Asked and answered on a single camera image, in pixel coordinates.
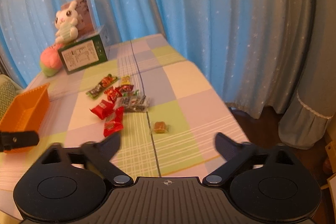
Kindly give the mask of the red square snack pack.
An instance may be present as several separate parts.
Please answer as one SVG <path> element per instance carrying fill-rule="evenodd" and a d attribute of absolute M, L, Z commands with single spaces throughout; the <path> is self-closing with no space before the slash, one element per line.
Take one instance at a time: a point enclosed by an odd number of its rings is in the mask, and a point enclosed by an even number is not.
<path fill-rule="evenodd" d="M 90 109 L 90 111 L 101 120 L 107 118 L 114 111 L 114 104 L 106 100 L 102 100 L 97 106 Z"/>

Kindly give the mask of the green brown candy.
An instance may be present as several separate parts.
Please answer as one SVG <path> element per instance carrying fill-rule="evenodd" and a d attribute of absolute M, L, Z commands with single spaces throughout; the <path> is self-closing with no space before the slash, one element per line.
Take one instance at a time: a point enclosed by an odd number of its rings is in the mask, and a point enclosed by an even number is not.
<path fill-rule="evenodd" d="M 122 94 L 123 97 L 132 97 L 132 96 L 138 96 L 138 95 L 139 95 L 139 90 L 127 91 L 127 92 L 123 92 Z"/>

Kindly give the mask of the dark red candy wrapper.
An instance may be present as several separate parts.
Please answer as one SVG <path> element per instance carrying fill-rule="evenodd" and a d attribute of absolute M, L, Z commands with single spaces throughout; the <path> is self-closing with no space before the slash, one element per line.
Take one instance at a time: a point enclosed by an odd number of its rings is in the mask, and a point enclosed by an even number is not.
<path fill-rule="evenodd" d="M 133 91 L 134 85 L 131 84 L 124 84 L 120 85 L 115 88 L 116 91 L 119 91 L 120 93 L 126 93 L 126 92 L 131 92 Z"/>

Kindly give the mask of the orange plastic basket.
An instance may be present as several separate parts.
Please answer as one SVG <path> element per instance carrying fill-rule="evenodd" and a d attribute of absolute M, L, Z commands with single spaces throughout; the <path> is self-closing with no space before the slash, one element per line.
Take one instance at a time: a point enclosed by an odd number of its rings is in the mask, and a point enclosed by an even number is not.
<path fill-rule="evenodd" d="M 46 83 L 16 96 L 1 119 L 1 131 L 38 133 L 50 106 L 48 87 L 49 84 Z"/>

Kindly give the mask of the zigzag patterned cushion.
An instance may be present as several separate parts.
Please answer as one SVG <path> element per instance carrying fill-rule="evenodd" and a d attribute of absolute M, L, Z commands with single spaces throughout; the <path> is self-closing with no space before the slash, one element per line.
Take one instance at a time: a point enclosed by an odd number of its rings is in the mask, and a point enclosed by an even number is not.
<path fill-rule="evenodd" d="M 14 98 L 17 95 L 17 91 L 12 82 L 6 81 L 1 84 L 0 88 L 0 119 L 3 118 L 7 109 L 13 102 Z"/>

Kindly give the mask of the clear silver snack packet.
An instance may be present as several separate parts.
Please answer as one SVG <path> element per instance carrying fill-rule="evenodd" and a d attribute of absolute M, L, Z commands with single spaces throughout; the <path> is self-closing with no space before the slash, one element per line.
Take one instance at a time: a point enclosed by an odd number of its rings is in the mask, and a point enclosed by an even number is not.
<path fill-rule="evenodd" d="M 124 107 L 124 112 L 146 112 L 149 108 L 147 96 L 120 97 L 116 100 L 114 110 Z"/>

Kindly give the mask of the red candy with peanuts picture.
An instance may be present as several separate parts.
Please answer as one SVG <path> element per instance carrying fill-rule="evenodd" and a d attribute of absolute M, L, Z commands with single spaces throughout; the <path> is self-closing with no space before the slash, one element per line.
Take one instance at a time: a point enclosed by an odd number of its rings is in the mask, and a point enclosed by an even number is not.
<path fill-rule="evenodd" d="M 116 100 L 120 97 L 122 97 L 122 93 L 120 92 L 119 88 L 108 88 L 104 91 L 104 94 L 107 96 L 108 101 L 115 103 Z"/>

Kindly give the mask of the small brown caramel candy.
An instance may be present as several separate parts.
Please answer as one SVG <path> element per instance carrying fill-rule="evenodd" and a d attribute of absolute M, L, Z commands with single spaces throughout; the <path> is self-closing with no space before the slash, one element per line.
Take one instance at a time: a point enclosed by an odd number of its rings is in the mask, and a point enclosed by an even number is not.
<path fill-rule="evenodd" d="M 169 132 L 169 125 L 164 121 L 152 121 L 150 124 L 151 134 L 164 134 Z"/>

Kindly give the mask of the long dark green snack pack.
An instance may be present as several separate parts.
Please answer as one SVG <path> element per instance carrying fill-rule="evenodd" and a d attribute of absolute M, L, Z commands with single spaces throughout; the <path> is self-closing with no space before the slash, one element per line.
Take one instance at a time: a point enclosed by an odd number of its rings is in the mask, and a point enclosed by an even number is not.
<path fill-rule="evenodd" d="M 110 87 L 118 80 L 117 76 L 108 74 L 94 88 L 86 92 L 86 95 L 92 99 L 96 99 L 103 91 Z"/>

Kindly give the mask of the grey frilled curtain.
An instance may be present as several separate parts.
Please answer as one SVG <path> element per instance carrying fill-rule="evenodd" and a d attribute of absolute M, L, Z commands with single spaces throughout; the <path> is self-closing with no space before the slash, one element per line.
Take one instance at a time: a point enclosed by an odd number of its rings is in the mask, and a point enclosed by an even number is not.
<path fill-rule="evenodd" d="M 335 119 L 335 0 L 315 0 L 305 66 L 278 126 L 280 140 L 310 149 Z"/>

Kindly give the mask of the yellow candy wrapper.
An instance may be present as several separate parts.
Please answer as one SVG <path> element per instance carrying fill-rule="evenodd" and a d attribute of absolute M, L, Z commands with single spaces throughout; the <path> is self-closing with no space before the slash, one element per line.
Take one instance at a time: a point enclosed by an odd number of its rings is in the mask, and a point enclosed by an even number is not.
<path fill-rule="evenodd" d="M 120 81 L 120 85 L 121 86 L 123 86 L 123 85 L 130 85 L 130 84 L 131 84 L 130 76 L 121 77 L 121 81 Z"/>

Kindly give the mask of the pink green star plush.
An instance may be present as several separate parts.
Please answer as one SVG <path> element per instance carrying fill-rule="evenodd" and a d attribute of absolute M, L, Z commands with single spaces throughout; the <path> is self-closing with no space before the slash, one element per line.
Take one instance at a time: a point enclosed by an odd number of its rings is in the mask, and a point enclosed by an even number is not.
<path fill-rule="evenodd" d="M 54 76 L 62 67 L 62 61 L 58 53 L 58 50 L 62 47 L 62 44 L 54 44 L 41 53 L 39 65 L 46 77 Z"/>

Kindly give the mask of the green white carton box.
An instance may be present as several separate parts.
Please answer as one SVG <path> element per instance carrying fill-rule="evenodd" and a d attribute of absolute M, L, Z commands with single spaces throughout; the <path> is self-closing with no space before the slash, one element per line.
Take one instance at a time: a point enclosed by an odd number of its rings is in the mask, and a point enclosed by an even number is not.
<path fill-rule="evenodd" d="M 108 61 L 109 36 L 105 26 L 78 38 L 58 50 L 68 75 Z"/>

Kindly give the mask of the brown picture box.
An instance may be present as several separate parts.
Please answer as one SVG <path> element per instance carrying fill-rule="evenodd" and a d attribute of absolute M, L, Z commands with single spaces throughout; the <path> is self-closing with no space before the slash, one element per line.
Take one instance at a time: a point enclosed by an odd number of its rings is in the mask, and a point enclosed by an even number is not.
<path fill-rule="evenodd" d="M 96 22 L 93 16 L 91 0 L 73 0 L 77 2 L 76 11 L 78 12 L 78 37 L 88 35 L 96 29 Z M 63 4 L 60 11 L 67 9 L 72 1 Z"/>

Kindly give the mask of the white bunny plush toy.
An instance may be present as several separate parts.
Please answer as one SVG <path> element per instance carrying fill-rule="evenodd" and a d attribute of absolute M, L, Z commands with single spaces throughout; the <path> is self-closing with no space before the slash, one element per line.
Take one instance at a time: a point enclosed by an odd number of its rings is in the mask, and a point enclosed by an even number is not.
<path fill-rule="evenodd" d="M 58 11 L 55 16 L 55 44 L 67 44 L 78 37 L 78 12 L 76 11 L 77 2 L 72 1 L 67 9 Z"/>

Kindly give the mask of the blue star curtain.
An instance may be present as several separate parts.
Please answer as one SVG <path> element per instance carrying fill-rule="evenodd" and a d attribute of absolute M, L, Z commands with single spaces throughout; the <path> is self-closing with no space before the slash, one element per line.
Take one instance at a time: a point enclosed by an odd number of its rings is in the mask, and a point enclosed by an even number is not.
<path fill-rule="evenodd" d="M 1 60 L 25 87 L 54 42 L 54 18 L 71 0 L 1 0 Z M 258 118 L 296 105 L 309 45 L 311 0 L 91 0 L 111 43 L 163 34 L 230 106 Z"/>

